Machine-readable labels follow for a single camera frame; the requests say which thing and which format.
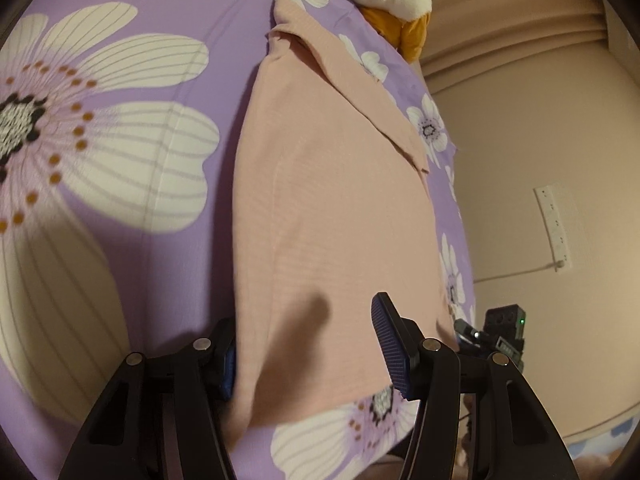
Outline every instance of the pink fabric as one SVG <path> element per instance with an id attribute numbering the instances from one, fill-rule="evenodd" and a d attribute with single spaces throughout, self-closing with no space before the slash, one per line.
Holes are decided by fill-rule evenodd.
<path id="1" fill-rule="evenodd" d="M 383 86 L 291 0 L 244 120 L 234 175 L 238 373 L 225 420 L 301 420 L 390 383 L 370 320 L 386 291 L 452 341 L 422 141 Z"/>

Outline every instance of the bedsheet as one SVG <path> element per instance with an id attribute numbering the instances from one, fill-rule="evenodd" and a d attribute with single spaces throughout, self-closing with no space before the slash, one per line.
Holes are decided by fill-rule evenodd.
<path id="1" fill-rule="evenodd" d="M 348 0 L 294 0 L 416 127 L 452 313 L 474 297 L 455 146 L 423 83 Z M 231 190 L 274 0 L 34 0 L 0 52 L 0 426 L 38 480 L 130 350 L 233 314 Z M 354 478 L 411 428 L 386 388 L 253 428 L 240 479 Z"/>

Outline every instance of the floral bedsheet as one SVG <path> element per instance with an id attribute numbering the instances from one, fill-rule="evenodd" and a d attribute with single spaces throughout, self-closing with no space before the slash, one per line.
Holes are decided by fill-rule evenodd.
<path id="1" fill-rule="evenodd" d="M 431 163 L 452 313 L 474 297 L 455 147 L 422 82 L 349 0 L 294 0 L 380 79 Z M 38 480 L 132 349 L 233 313 L 234 156 L 274 0 L 34 0 L 0 51 L 0 426 Z M 250 430 L 239 479 L 351 479 L 411 428 L 391 388 Z"/>

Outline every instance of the electrical outlet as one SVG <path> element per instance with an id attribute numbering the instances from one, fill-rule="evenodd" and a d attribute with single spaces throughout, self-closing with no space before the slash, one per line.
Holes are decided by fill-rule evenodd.
<path id="1" fill-rule="evenodd" d="M 566 232 L 562 225 L 558 203 L 554 196 L 554 188 L 558 188 L 557 184 L 550 186 L 537 187 L 533 191 L 536 193 L 542 218 L 545 221 L 546 234 L 551 244 L 551 253 L 556 263 L 556 272 L 565 272 L 571 269 L 571 255 L 569 252 L 569 243 L 566 238 Z"/>

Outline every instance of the purple bedsheet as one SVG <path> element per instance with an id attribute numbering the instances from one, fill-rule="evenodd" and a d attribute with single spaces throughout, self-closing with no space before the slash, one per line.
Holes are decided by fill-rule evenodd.
<path id="1" fill-rule="evenodd" d="M 474 296 L 455 147 L 422 82 L 349 0 L 295 0 L 383 81 L 430 158 L 452 312 Z M 153 356 L 233 313 L 236 144 L 274 0 L 35 0 L 0 52 L 0 426 L 53 480 L 131 349 Z M 351 479 L 404 437 L 383 390 L 255 428 L 239 479 Z"/>

